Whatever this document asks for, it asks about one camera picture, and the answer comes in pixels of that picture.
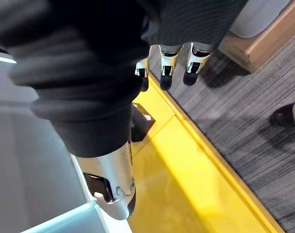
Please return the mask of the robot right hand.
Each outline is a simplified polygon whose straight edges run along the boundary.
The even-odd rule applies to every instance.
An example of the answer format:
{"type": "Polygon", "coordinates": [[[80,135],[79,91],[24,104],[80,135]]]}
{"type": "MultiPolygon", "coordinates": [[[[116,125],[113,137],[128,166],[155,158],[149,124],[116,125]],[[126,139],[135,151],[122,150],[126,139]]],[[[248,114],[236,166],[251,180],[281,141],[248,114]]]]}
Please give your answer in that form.
{"type": "Polygon", "coordinates": [[[185,43],[217,48],[244,0],[0,0],[0,48],[10,78],[33,88],[32,111],[77,158],[97,204],[118,220],[134,210],[132,101],[150,47],[164,53],[163,88],[185,43]]]}

